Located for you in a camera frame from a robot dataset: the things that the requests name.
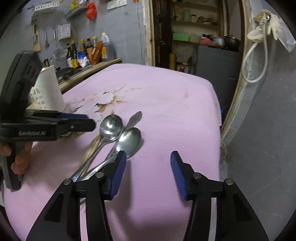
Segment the doorway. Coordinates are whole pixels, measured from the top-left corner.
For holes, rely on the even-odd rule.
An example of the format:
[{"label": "doorway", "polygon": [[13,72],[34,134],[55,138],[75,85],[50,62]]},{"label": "doorway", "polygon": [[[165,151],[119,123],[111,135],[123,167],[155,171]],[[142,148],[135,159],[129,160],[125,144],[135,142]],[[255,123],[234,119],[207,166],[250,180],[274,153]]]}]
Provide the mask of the doorway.
[{"label": "doorway", "polygon": [[152,7],[155,66],[210,81],[224,122],[244,49],[240,0],[152,0]]}]

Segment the jar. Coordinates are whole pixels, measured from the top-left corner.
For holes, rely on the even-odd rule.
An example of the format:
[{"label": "jar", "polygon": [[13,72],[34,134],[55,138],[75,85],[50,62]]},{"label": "jar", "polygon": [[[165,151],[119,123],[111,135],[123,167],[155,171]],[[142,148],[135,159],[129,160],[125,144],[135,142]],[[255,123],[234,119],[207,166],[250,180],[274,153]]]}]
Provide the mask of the jar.
[{"label": "jar", "polygon": [[195,14],[191,14],[191,22],[197,22],[197,16]]},{"label": "jar", "polygon": [[184,13],[184,21],[191,21],[191,13],[189,9],[185,9]]}]

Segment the pink tablecloth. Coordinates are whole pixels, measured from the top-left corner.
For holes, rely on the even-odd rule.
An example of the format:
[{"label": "pink tablecloth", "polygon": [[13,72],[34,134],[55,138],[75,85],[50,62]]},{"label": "pink tablecloth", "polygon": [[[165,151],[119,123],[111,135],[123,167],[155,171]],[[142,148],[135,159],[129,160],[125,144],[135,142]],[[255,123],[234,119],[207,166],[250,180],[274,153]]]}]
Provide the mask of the pink tablecloth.
[{"label": "pink tablecloth", "polygon": [[[167,69],[116,64],[65,93],[64,100],[72,111],[94,118],[97,129],[34,145],[21,190],[4,189],[6,212],[20,239],[26,239],[56,188],[74,173],[101,120],[115,113],[127,124],[142,111],[136,127],[144,145],[127,162],[118,195],[106,202],[113,239],[183,240],[191,202],[182,201],[178,194],[170,154],[177,150],[196,172],[219,180],[221,116],[210,82]],[[105,146],[92,166],[111,147]],[[87,240],[84,213],[82,207],[82,241]]]}]

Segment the metal screw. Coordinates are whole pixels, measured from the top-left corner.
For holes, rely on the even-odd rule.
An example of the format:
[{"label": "metal screw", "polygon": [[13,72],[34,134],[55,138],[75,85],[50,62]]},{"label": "metal screw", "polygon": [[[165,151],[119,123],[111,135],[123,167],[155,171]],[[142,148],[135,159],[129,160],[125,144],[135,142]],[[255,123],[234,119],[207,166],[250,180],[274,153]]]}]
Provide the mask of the metal screw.
[{"label": "metal screw", "polygon": [[96,173],[97,178],[102,178],[104,175],[105,175],[105,173],[103,173],[103,172],[97,172]]},{"label": "metal screw", "polygon": [[64,185],[68,185],[68,184],[70,184],[71,183],[71,179],[70,178],[67,178],[67,179],[65,179],[64,181],[63,181],[63,184]]},{"label": "metal screw", "polygon": [[195,172],[195,173],[193,173],[193,178],[200,179],[200,178],[202,178],[202,175],[199,172]]},{"label": "metal screw", "polygon": [[226,183],[227,185],[232,185],[232,184],[233,184],[233,180],[232,180],[232,179],[226,179],[226,180],[225,180],[225,183]]}]

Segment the kitchen shelf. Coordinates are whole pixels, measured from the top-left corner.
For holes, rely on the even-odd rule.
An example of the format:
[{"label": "kitchen shelf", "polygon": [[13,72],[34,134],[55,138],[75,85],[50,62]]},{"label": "kitchen shelf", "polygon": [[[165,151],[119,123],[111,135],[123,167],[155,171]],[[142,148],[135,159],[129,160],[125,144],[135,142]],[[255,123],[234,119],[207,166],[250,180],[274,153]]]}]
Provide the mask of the kitchen shelf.
[{"label": "kitchen shelf", "polygon": [[41,5],[37,5],[34,7],[34,12],[32,14],[32,19],[36,19],[37,16],[41,14],[45,14],[48,12],[52,12],[54,9],[56,9],[59,6],[59,1],[53,1],[50,3],[44,3]]},{"label": "kitchen shelf", "polygon": [[197,22],[191,22],[191,21],[176,21],[176,20],[173,20],[172,24],[190,25],[190,26],[195,26],[195,27],[209,28],[209,29],[218,30],[218,26],[216,26],[216,25],[197,23]]},{"label": "kitchen shelf", "polygon": [[193,45],[203,45],[203,46],[210,46],[210,47],[223,47],[222,45],[218,44],[202,44],[202,43],[195,43],[195,42],[186,42],[186,41],[178,41],[178,40],[173,40],[173,42],[178,42],[178,43],[188,43],[188,44],[193,44]]},{"label": "kitchen shelf", "polygon": [[70,10],[67,14],[66,14],[66,18],[72,18],[74,16],[76,16],[77,14],[79,14],[80,12],[87,10],[87,4],[88,1],[77,5],[75,8],[73,8],[72,10]]},{"label": "kitchen shelf", "polygon": [[203,9],[203,10],[218,12],[218,8],[217,7],[203,5],[203,4],[196,4],[196,3],[190,3],[190,2],[173,2],[173,4],[174,5],[178,5],[180,7],[198,8],[198,9]]}]

